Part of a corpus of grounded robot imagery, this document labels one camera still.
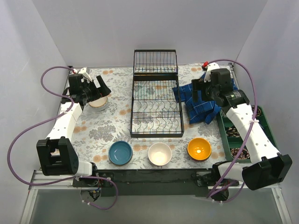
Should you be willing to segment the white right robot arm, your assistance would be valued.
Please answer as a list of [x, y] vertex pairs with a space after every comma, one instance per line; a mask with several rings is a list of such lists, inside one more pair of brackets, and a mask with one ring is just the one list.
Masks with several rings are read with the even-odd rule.
[[242, 90], [234, 90], [230, 71], [225, 68], [208, 68], [205, 77], [192, 80], [192, 99], [215, 101], [222, 108], [243, 139], [249, 152], [251, 165], [218, 162], [213, 165], [212, 182], [222, 185], [228, 179], [243, 182], [250, 190], [280, 183], [288, 173], [292, 159], [282, 155], [271, 143], [260, 126], [249, 99]]

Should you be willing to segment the white bowl with blue leaves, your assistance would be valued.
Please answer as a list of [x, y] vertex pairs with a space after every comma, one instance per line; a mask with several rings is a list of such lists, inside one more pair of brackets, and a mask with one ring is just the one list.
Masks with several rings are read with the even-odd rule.
[[89, 102], [89, 106], [96, 110], [104, 110], [108, 105], [108, 97], [101, 97], [95, 101]]

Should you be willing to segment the blue ceramic bowl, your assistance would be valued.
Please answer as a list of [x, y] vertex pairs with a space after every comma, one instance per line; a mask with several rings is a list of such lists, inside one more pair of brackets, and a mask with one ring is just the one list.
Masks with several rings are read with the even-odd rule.
[[113, 143], [108, 151], [109, 160], [117, 166], [122, 166], [130, 162], [133, 157], [132, 147], [125, 141]]

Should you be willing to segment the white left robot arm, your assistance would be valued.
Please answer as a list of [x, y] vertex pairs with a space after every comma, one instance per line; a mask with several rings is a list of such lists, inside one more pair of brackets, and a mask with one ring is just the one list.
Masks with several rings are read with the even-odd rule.
[[94, 172], [91, 162], [81, 161], [71, 143], [76, 122], [84, 106], [111, 93], [99, 75], [93, 81], [82, 74], [69, 78], [69, 87], [63, 92], [60, 115], [46, 139], [39, 140], [36, 148], [44, 175], [83, 176], [90, 187], [99, 183], [99, 174]]

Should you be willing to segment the white ceramic bowl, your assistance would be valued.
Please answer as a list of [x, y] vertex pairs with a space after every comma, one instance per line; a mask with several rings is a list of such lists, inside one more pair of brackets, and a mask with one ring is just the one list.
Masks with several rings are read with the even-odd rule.
[[156, 166], [164, 166], [170, 162], [172, 151], [164, 143], [155, 143], [148, 149], [148, 159]]

